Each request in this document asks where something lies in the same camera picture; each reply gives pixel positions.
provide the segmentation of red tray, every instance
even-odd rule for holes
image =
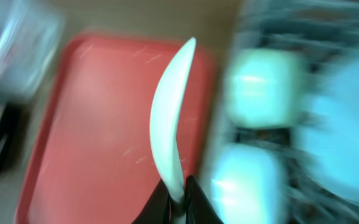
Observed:
[[[158,81],[181,44],[81,35],[63,52],[34,148],[17,224],[131,223],[160,177],[149,142]],[[214,67],[196,50],[177,132],[195,174]]]

